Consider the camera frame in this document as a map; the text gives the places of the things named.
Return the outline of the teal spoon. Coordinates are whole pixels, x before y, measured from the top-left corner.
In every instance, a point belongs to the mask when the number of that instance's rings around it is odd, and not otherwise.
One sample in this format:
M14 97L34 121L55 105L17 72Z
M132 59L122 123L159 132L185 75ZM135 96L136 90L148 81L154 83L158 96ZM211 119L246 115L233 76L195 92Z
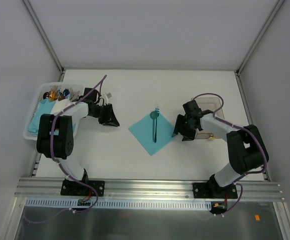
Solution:
M159 112L157 110L152 111L149 116L152 119L152 141L156 143L157 142L157 118L159 116Z

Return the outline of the blue paper napkin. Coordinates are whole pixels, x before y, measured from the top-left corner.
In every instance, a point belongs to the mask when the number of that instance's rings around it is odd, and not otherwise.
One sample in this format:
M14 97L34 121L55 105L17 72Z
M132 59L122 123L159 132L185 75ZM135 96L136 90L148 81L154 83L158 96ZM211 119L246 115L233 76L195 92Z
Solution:
M174 127L162 114L157 117L156 126L156 122L153 124L150 115L150 113L147 114L140 121L130 126L129 131L147 153L153 156L173 140Z

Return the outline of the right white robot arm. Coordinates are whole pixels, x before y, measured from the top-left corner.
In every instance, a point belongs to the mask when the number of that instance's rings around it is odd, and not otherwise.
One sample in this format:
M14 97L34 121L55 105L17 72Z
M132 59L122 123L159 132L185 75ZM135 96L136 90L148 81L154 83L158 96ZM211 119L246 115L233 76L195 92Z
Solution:
M193 141L196 130L215 133L227 143L229 163L207 181L209 193L213 197L220 198L230 185L244 176L266 170L269 155L255 125L239 126L205 110L194 114L179 114L172 136L181 134L183 142Z

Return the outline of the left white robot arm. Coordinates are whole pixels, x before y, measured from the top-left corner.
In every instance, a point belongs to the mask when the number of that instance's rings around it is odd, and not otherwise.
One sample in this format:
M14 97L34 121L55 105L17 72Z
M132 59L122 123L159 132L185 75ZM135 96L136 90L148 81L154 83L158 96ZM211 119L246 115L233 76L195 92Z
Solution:
M90 184L86 170L71 159L74 150L73 126L87 116L97 118L103 126L120 126L112 104L99 106L94 102L77 101L57 114L43 114L36 140L37 151L58 165L65 180L73 182L72 189L78 195L86 194Z

